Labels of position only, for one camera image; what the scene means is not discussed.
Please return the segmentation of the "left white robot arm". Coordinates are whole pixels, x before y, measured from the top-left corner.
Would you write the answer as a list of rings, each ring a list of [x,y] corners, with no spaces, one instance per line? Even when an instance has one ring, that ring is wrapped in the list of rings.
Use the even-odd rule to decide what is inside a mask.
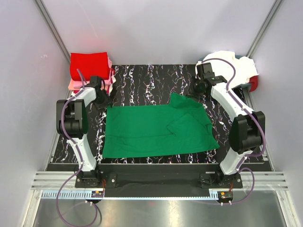
[[[56,102],[56,130],[72,147],[79,169],[75,172],[77,188],[94,188],[103,183],[102,173],[88,142],[89,121],[86,107],[96,104],[100,108],[112,105],[105,90],[105,81],[92,76],[79,92]]]

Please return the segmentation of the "green t shirt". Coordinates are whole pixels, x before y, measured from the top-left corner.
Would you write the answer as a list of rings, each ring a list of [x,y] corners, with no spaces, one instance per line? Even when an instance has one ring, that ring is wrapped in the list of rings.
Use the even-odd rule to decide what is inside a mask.
[[[107,109],[104,158],[156,157],[219,148],[203,105],[176,93],[166,105]]]

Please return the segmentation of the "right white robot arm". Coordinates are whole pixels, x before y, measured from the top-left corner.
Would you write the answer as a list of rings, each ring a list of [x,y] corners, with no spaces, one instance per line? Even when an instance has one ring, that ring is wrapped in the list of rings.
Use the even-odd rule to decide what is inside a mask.
[[[265,115],[262,111],[256,112],[245,105],[230,88],[230,83],[223,76],[216,76],[210,61],[206,60],[196,64],[196,75],[192,77],[189,89],[191,97],[210,95],[232,120],[229,132],[230,149],[209,180],[202,181],[222,188],[237,179],[241,165],[248,157],[255,156],[256,148],[266,146]]]

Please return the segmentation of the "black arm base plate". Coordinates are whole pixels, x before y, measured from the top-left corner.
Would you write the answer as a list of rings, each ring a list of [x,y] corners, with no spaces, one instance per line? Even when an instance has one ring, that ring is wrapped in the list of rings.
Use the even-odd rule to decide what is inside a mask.
[[[243,188],[240,176],[227,187],[203,183],[217,164],[99,164],[106,198],[202,197],[210,189]]]

